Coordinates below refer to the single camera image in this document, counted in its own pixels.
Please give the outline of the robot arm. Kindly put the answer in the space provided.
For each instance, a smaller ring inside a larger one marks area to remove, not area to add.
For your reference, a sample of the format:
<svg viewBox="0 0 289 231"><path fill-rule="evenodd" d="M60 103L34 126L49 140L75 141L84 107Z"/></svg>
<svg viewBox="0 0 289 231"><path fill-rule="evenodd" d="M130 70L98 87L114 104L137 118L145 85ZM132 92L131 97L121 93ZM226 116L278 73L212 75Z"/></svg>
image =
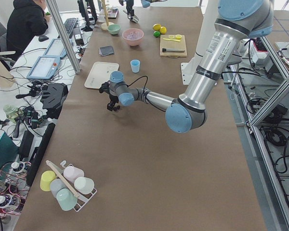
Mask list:
<svg viewBox="0 0 289 231"><path fill-rule="evenodd" d="M164 110L167 125L175 132L185 133L202 126L207 119L205 100L238 43L243 39L266 36L273 27L272 0L221 0L216 9L215 32L186 91L178 98L147 88L130 88L120 71L112 72L110 80L99 91L106 92L112 104L129 106L135 101L143 101Z"/></svg>

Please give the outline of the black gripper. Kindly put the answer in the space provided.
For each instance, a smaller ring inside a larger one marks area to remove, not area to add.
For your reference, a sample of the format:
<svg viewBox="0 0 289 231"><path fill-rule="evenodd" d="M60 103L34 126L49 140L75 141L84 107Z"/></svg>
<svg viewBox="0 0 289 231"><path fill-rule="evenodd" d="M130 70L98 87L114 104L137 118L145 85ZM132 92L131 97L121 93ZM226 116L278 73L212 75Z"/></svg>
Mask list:
<svg viewBox="0 0 289 231"><path fill-rule="evenodd" d="M113 95L113 94L109 94L109 98L110 98L110 103L107 104L107 110L109 111L117 111L120 109L120 105L118 105L117 103L119 103L119 99L118 96Z"/></svg>
<svg viewBox="0 0 289 231"><path fill-rule="evenodd" d="M125 2L126 2L126 9L132 10L134 6L134 0L125 0Z"/></svg>

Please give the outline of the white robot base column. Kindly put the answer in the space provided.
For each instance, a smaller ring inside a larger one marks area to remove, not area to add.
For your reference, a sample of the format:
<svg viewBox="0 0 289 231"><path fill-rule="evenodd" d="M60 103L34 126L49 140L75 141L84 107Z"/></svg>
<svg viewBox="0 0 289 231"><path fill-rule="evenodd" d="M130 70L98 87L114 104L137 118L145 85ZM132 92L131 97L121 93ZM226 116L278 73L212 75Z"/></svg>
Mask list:
<svg viewBox="0 0 289 231"><path fill-rule="evenodd" d="M181 75L184 85L188 85L196 72L202 56L215 33L214 22L218 16L218 0L209 0L200 29L194 57L188 63L181 63Z"/></svg>

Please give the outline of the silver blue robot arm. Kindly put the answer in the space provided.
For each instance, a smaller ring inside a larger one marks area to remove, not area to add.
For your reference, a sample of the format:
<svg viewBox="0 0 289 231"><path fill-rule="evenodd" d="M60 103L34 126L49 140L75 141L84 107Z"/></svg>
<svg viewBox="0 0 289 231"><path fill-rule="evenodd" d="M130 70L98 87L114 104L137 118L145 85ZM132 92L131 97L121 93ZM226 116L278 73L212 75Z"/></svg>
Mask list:
<svg viewBox="0 0 289 231"><path fill-rule="evenodd" d="M147 8L150 6L151 3L155 2L164 2L167 0L141 0L141 5L143 8ZM126 5L127 10L132 10L134 6L134 0L120 0L119 1L121 5Z"/></svg>

